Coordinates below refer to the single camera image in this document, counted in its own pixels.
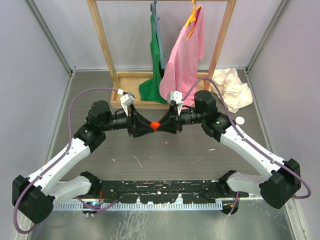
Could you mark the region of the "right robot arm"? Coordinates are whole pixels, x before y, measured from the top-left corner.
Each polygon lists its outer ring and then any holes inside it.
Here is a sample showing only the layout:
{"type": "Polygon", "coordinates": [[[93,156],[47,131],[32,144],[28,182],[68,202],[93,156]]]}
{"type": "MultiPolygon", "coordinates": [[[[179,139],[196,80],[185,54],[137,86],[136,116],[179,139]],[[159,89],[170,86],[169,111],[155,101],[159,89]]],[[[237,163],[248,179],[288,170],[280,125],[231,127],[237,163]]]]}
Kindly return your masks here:
{"type": "Polygon", "coordinates": [[[200,124],[205,134],[229,147],[251,166],[258,175],[230,170],[219,179],[219,191],[225,197],[235,192],[261,196],[275,209],[280,209],[301,188],[300,165],[294,159],[284,160],[249,137],[235,121],[220,112],[216,99],[207,90],[194,95],[195,106],[184,106],[183,95],[172,91],[167,97],[169,110],[159,121],[158,132],[176,134],[184,125],[200,124]]]}

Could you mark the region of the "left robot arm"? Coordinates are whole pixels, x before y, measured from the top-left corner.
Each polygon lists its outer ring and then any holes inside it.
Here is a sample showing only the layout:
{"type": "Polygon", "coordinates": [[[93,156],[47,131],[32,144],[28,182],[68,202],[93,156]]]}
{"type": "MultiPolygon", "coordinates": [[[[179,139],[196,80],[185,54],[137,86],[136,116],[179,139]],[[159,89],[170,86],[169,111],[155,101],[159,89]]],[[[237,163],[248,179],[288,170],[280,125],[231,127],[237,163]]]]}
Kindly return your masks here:
{"type": "Polygon", "coordinates": [[[82,195],[97,197],[101,191],[100,180],[88,171],[63,184],[58,182],[106,140],[106,132],[125,129],[132,137],[154,133],[152,123],[138,113],[133,104],[124,104],[120,112],[112,113],[104,100],[94,102],[85,124],[71,135],[68,144],[55,157],[28,177],[19,175],[13,180],[14,212],[21,212],[32,223],[39,224],[57,205],[82,195]]]}

